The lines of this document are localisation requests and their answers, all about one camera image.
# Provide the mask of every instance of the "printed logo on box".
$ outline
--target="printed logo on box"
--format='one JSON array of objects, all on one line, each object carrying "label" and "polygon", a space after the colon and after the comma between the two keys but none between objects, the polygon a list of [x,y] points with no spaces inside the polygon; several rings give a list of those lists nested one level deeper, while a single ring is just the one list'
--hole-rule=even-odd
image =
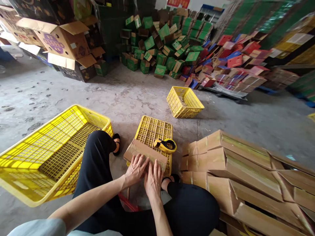
[{"label": "printed logo on box", "polygon": [[51,48],[59,54],[63,54],[63,49],[65,48],[65,46],[62,43],[58,42],[57,39],[51,34],[44,33],[43,41],[51,46]]}]

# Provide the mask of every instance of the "forearm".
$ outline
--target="forearm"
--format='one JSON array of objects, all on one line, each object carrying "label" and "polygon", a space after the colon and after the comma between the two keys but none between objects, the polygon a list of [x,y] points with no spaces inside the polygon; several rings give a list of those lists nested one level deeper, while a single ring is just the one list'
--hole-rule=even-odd
[{"label": "forearm", "polygon": [[161,198],[150,200],[157,236],[172,236]]},{"label": "forearm", "polygon": [[49,218],[62,219],[66,224],[68,234],[126,188],[125,183],[125,175],[123,175],[107,184],[91,189],[57,209]]}]

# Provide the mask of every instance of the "sleeve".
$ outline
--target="sleeve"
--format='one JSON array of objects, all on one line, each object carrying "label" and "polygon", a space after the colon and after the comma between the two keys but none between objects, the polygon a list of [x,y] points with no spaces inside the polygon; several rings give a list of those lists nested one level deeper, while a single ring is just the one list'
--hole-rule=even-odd
[{"label": "sleeve", "polygon": [[65,236],[66,224],[62,219],[41,219],[26,222],[8,236]]}]

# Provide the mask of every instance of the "red sign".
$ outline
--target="red sign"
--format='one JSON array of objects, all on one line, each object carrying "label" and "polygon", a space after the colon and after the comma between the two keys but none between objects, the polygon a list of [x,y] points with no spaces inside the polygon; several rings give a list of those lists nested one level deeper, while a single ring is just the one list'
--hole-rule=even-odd
[{"label": "red sign", "polygon": [[190,0],[168,0],[167,4],[173,7],[179,7],[179,5],[182,5],[182,8],[187,9],[189,2]]}]

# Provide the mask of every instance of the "person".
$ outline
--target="person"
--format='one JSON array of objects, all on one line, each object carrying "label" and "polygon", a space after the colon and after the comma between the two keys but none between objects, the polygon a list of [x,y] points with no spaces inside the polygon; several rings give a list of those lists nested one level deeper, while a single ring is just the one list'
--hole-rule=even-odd
[{"label": "person", "polygon": [[[9,236],[209,235],[219,221],[216,199],[205,189],[164,178],[160,165],[132,157],[127,172],[113,180],[109,154],[120,153],[120,137],[98,130],[87,139],[73,199],[48,219],[16,227]],[[118,193],[144,178],[150,210],[126,212]],[[172,199],[164,206],[161,188]]]}]

